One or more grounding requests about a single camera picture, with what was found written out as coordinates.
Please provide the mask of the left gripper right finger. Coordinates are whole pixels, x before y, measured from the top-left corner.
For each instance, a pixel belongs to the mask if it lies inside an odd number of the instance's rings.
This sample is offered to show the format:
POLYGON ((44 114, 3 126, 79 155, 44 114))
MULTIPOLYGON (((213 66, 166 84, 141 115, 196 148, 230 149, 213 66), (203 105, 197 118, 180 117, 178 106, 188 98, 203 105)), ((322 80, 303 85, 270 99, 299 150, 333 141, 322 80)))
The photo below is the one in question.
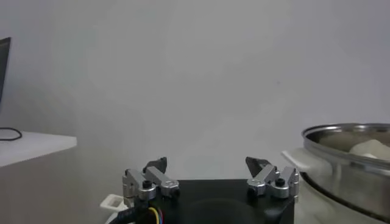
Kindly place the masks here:
POLYGON ((297 200, 299 194, 299 173, 296 168, 285 167, 282 171, 266 159, 247 156, 246 165, 251 174, 247 180, 248 195, 258 198, 266 194, 284 200, 292 197, 297 200))

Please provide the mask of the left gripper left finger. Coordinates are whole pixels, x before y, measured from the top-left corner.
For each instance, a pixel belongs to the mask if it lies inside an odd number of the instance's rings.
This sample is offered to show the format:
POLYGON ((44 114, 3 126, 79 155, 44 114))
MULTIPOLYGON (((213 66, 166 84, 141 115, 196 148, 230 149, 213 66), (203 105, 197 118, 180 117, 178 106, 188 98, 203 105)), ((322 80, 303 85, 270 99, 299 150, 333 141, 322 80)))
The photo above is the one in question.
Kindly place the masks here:
POLYGON ((180 197, 180 184, 165 174, 167 167, 167 157, 161 157, 149 161, 142 171, 126 169, 122 176, 124 204, 130 207, 137 201, 146 203, 155 200, 158 195, 177 200, 180 197))

